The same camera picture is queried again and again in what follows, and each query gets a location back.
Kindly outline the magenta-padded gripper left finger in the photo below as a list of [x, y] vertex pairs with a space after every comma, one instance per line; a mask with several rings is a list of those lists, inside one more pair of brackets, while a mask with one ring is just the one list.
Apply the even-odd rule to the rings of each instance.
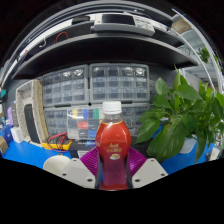
[[60, 176], [84, 188], [98, 189], [101, 180], [101, 165], [97, 148], [93, 148], [80, 159], [72, 158]]

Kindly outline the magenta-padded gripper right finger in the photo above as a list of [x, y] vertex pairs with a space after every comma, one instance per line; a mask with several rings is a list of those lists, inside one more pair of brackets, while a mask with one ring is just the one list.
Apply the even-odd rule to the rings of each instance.
[[136, 189], [167, 176], [167, 172], [155, 158], [147, 159], [134, 148], [127, 157], [127, 186]]

